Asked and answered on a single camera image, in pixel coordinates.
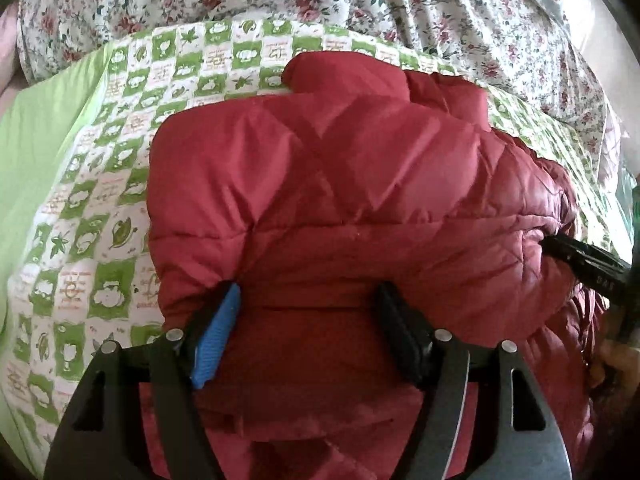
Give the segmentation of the person's right hand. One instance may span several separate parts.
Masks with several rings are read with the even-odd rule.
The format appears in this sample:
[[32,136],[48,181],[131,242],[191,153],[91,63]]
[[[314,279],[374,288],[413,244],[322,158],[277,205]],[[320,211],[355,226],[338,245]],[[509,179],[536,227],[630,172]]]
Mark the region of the person's right hand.
[[614,339],[622,324],[620,311],[610,307],[601,318],[602,326],[589,369],[591,389],[604,385],[614,372],[614,392],[632,398],[639,388],[639,350]]

